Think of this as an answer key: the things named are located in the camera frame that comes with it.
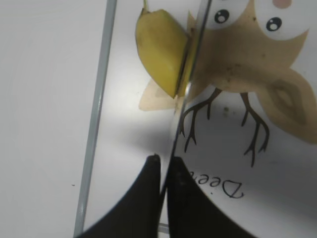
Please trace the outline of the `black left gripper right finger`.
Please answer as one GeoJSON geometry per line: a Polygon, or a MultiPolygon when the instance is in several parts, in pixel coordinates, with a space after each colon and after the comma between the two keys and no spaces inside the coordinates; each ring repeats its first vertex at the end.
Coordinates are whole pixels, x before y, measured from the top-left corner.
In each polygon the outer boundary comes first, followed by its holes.
{"type": "Polygon", "coordinates": [[[173,157],[166,178],[171,238],[253,238],[227,217],[195,183],[180,157],[173,157]]]}

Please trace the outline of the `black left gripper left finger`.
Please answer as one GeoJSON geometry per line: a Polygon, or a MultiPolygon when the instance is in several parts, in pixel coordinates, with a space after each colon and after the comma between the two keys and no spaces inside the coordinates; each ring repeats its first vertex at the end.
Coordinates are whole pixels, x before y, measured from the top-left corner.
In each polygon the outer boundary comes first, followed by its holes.
{"type": "Polygon", "coordinates": [[[160,157],[146,158],[136,180],[97,223],[79,238],[157,238],[160,218],[160,157]]]}

